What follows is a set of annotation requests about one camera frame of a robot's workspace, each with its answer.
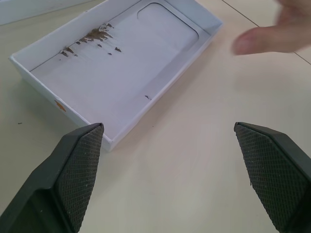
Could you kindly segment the person's bare hand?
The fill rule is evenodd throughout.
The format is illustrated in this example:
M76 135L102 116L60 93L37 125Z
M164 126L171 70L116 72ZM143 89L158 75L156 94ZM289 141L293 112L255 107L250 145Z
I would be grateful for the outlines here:
M279 0L278 4L275 25L255 27L239 35L232 44L235 55L291 53L311 45L311 2Z

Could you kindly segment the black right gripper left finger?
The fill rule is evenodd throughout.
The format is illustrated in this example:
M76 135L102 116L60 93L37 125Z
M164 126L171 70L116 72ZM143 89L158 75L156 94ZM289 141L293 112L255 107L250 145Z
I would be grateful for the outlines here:
M2 233L77 233L94 188L104 125L64 135L0 216Z

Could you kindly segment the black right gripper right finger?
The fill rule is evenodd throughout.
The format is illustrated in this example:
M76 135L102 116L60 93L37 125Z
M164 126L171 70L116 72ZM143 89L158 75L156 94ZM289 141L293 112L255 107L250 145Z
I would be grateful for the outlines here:
M280 233L311 231L311 159L286 134L254 124L234 126L250 184Z

